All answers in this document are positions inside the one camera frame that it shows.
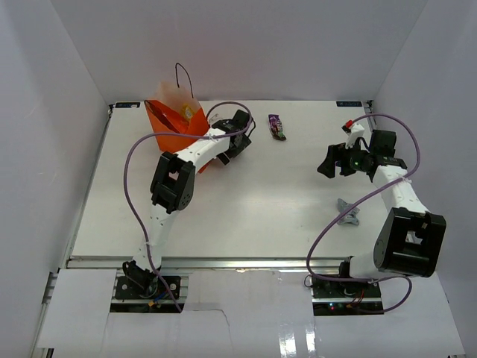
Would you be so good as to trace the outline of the yellow candy packet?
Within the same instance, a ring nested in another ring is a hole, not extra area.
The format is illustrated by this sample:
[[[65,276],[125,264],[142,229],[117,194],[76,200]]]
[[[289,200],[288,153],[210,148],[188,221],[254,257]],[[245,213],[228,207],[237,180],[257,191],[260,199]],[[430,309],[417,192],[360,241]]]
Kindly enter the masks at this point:
[[[188,105],[184,104],[181,109],[181,116],[187,120],[188,122],[191,121],[193,116],[195,115],[195,111]]]

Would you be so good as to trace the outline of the purple candy packet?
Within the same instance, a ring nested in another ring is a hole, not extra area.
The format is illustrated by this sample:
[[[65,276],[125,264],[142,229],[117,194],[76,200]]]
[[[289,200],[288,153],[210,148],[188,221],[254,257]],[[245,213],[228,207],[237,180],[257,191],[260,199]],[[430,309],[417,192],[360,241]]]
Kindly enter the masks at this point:
[[[271,136],[278,141],[286,141],[287,138],[283,132],[282,121],[277,114],[268,115],[268,125]]]

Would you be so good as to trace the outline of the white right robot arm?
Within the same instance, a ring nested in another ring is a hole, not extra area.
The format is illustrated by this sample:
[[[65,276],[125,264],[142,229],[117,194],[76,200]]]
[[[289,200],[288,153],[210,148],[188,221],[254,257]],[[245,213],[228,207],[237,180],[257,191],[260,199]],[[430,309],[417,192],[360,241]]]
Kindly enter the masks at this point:
[[[347,142],[330,145],[318,166],[318,172],[328,178],[364,172],[380,189],[388,211],[373,248],[340,265],[336,286],[348,298],[363,289],[364,279],[432,276],[446,231],[445,218],[431,213],[407,180],[407,166],[395,156],[397,135],[374,130],[368,148],[363,149],[361,134],[350,131]]]

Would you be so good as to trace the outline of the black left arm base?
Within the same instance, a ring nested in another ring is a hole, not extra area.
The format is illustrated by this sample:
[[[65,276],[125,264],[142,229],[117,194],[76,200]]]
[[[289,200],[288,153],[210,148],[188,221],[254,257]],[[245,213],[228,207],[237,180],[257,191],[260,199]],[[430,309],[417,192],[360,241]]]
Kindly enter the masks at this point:
[[[168,284],[175,299],[180,297],[181,278],[180,276],[165,276],[165,282]],[[141,289],[137,284],[126,276],[121,276],[117,280],[116,290],[114,293],[116,300],[149,300],[158,302],[160,300],[171,299],[162,281],[156,277],[152,283],[148,284],[145,289]]]

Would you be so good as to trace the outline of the orange paper bag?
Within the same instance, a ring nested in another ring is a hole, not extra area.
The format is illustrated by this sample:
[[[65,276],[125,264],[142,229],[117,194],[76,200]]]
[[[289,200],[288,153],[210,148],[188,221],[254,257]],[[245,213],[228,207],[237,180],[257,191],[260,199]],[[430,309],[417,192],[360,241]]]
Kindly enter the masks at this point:
[[[192,85],[180,85],[181,69],[186,68],[176,63],[175,82],[160,82],[153,97],[145,100],[145,109],[153,132],[167,133],[157,137],[159,149],[171,153],[190,146],[195,141],[194,136],[203,136],[209,130],[206,115],[194,96]]]

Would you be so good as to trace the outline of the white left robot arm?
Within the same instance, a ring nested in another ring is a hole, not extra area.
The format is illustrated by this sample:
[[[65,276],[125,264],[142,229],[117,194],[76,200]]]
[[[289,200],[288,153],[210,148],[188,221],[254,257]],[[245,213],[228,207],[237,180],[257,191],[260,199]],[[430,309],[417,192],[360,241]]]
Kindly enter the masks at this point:
[[[157,276],[162,265],[163,251],[172,225],[179,212],[192,201],[197,173],[209,162],[218,159],[227,165],[251,144],[247,135],[253,117],[248,109],[237,110],[231,119],[212,124],[204,135],[194,135],[195,140],[184,149],[163,152],[150,185],[150,224],[145,225],[133,206],[127,186],[127,173],[134,149],[149,138],[138,140],[130,149],[123,173],[124,196],[144,234],[133,259],[122,264],[124,276],[132,290],[142,298],[151,298],[165,280]]]

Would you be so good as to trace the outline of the silver snack packet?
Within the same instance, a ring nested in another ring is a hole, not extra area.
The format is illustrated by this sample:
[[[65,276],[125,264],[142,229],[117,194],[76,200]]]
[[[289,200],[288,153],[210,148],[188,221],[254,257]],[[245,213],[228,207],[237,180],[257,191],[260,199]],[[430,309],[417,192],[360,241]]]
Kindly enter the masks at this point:
[[[358,207],[354,207],[350,210],[352,204],[347,203],[341,198],[337,199],[336,206],[339,213],[346,212],[346,214],[338,221],[339,225],[352,224],[358,226],[360,224],[360,221],[358,219],[358,213],[360,212],[360,209]]]

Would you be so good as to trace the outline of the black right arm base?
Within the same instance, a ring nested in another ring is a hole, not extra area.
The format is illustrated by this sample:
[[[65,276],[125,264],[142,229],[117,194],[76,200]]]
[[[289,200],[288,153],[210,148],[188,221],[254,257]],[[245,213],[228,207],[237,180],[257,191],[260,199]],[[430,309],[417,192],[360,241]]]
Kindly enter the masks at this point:
[[[303,284],[311,292],[315,317],[383,314],[378,283],[343,283],[307,275]]]

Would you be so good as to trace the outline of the red chips bag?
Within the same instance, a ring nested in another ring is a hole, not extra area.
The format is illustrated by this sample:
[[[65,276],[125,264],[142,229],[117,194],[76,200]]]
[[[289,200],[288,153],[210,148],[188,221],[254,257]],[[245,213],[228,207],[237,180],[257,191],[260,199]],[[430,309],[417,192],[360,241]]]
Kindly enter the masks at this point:
[[[151,127],[155,132],[173,131],[180,134],[187,132],[189,122],[162,102],[157,100],[145,101],[145,108]]]

